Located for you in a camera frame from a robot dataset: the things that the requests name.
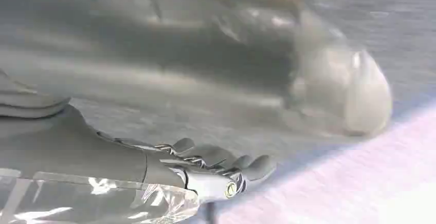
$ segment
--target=robotic hand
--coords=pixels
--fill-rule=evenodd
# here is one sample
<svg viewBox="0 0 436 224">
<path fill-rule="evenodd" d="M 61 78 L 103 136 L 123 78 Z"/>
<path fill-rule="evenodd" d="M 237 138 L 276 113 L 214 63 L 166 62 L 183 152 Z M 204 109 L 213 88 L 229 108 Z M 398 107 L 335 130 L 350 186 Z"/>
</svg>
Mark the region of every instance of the robotic hand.
<svg viewBox="0 0 436 224">
<path fill-rule="evenodd" d="M 263 182 L 268 156 L 236 159 L 190 139 L 148 145 L 89 127 L 67 106 L 0 120 L 0 223 L 175 223 Z"/>
<path fill-rule="evenodd" d="M 174 145 L 154 147 L 132 140 L 121 141 L 152 152 L 159 149 L 155 156 L 181 176 L 186 189 L 197 192 L 201 203 L 232 198 L 263 182 L 276 169 L 276 163 L 267 155 L 255 160 L 248 155 L 235 159 L 221 147 L 195 146 L 188 138 Z"/>
</svg>

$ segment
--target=gray surface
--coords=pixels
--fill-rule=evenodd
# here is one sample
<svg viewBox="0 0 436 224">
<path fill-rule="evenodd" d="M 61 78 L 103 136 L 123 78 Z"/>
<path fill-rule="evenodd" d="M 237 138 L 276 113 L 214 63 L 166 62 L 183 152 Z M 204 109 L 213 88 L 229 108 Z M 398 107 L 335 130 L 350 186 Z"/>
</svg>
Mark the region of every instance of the gray surface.
<svg viewBox="0 0 436 224">
<path fill-rule="evenodd" d="M 391 82 L 395 112 L 409 102 L 426 98 L 435 86 L 436 61 L 433 39 L 436 18 L 434 0 L 306 0 L 328 21 L 353 40 L 367 45 Z M 90 124 L 116 136 L 149 143 L 172 142 L 191 137 L 196 142 L 225 146 L 239 154 L 263 153 L 296 160 L 323 154 L 336 144 L 300 139 L 262 130 L 235 130 L 225 123 L 204 123 L 178 114 L 138 111 L 74 100 Z"/>
</svg>

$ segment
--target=clear plastic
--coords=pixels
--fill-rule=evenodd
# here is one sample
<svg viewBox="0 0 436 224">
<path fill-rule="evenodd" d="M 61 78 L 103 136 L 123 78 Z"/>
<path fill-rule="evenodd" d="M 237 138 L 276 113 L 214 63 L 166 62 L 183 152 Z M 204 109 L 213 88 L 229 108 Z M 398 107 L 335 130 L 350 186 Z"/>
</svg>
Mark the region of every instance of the clear plastic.
<svg viewBox="0 0 436 224">
<path fill-rule="evenodd" d="M 167 224 L 195 215 L 199 207 L 194 192 L 168 185 L 45 173 L 35 176 L 46 179 L 0 176 L 1 224 Z M 61 178 L 69 182 L 57 181 Z"/>
</svg>

